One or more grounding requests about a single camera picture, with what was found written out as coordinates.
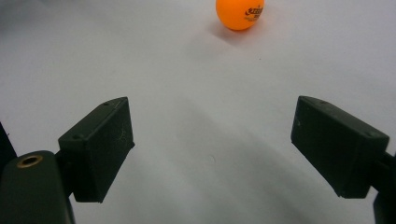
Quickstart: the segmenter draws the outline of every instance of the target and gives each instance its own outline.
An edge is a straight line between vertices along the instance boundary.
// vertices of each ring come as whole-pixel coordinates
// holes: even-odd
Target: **white surface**
[[[310,95],[396,137],[395,9],[268,0],[235,33],[214,0],[2,0],[0,120],[19,155],[56,152],[129,97],[136,147],[104,203],[73,203],[78,224],[374,223],[375,191],[337,198],[290,130]]]

